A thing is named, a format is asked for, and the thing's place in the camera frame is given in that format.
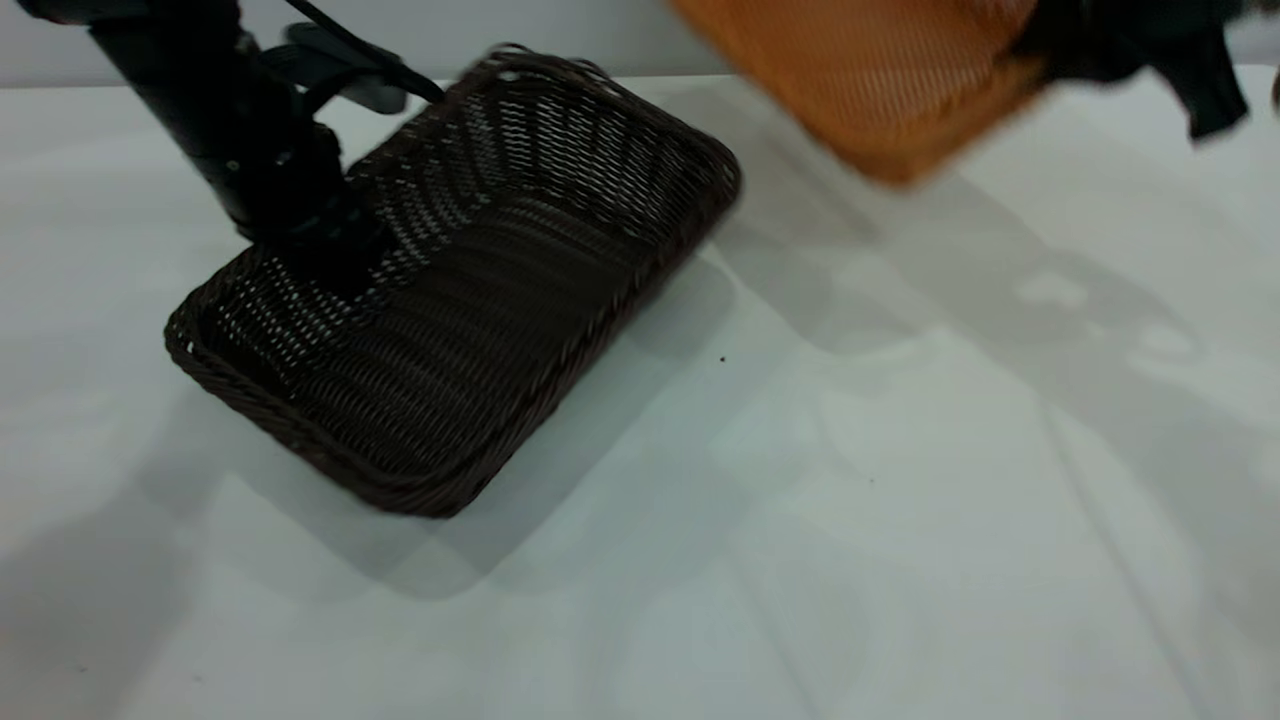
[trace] basket rim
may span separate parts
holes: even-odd
[[[499,45],[490,50],[445,91],[444,100],[428,106],[419,115],[402,123],[376,149],[353,163],[348,170],[349,182],[357,190],[364,190],[366,182],[388,164],[398,163],[401,155],[430,141],[434,133],[461,113],[468,97],[484,92],[495,82],[503,82],[499,78],[502,73],[522,67],[557,76],[593,99],[622,110],[659,132],[680,136],[692,152],[700,154],[708,161],[718,165],[718,181],[710,182],[703,188],[704,192],[699,202],[690,209],[667,242],[635,272],[631,282],[620,286],[611,302],[599,310],[579,336],[566,343],[556,361],[540,372],[518,397],[512,398],[507,416],[495,423],[493,429],[467,448],[463,455],[425,474],[380,470],[339,442],[326,429],[306,418],[294,406],[259,383],[250,380],[229,361],[207,348],[198,327],[198,318],[210,302],[224,296],[238,278],[256,272],[264,263],[269,261],[270,255],[261,246],[246,249],[214,273],[209,281],[192,291],[174,310],[166,325],[165,346],[174,363],[184,372],[206,389],[210,389],[209,384],[216,383],[220,392],[212,392],[214,395],[242,415],[248,416],[278,442],[366,500],[388,492],[431,493],[447,487],[451,480],[460,479],[460,475],[465,475],[468,468],[483,459],[485,448],[490,447],[498,438],[520,428],[524,409],[536,406],[548,392],[556,391],[557,380],[562,379],[566,370],[571,369],[572,363],[579,360],[584,348],[589,348],[600,336],[608,334],[617,324],[616,320],[625,319],[622,315],[639,300],[652,281],[662,274],[666,266],[675,266],[677,264],[675,260],[690,254],[696,247],[698,241],[732,206],[741,191],[741,168],[733,154],[721,141],[626,90],[593,63],[544,55],[511,44]],[[412,128],[413,132],[404,132],[408,128]],[[572,387],[572,382],[568,383],[566,388]],[[337,465],[346,473],[339,477],[320,468],[317,462]],[[346,477],[347,473],[358,474],[360,480]]]

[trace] brown wicker basket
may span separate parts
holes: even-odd
[[[253,246],[165,342],[369,503],[449,516],[732,205],[740,170],[599,68],[504,46],[349,179],[396,237],[366,293]]]
[[[1042,58],[1007,53],[1037,0],[671,0],[814,137],[904,186],[1030,102]]]

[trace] white tabletop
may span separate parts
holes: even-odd
[[[636,81],[744,200],[443,523],[169,363],[243,243],[127,91],[0,92],[0,716],[1280,717],[1280,122],[1243,81],[1199,152],[1144,79],[911,196],[737,79]]]

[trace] basket bottom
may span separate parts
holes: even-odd
[[[292,404],[388,475],[435,475],[540,416],[530,391],[636,275],[657,243],[562,199],[497,200],[411,284],[294,386]]]

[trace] black cable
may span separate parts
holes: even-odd
[[[338,40],[343,41],[352,50],[360,53],[369,61],[381,68],[381,70],[387,73],[389,78],[394,78],[397,85],[399,85],[404,90],[412,92],[413,95],[417,95],[419,97],[426,100],[428,102],[439,102],[440,100],[444,99],[444,91],[440,90],[440,86],[435,85],[426,77],[422,77],[421,74],[411,70],[403,63],[397,63],[394,60],[388,59],[385,55],[379,53],[378,49],[372,47],[364,40],[361,40],[360,36],[342,27],[342,24],[339,24],[338,20],[324,14],[324,12],[320,10],[320,8],[316,8],[307,0],[284,0],[284,1],[292,5],[297,12],[306,15],[307,19],[320,26],[321,29],[337,37]]]

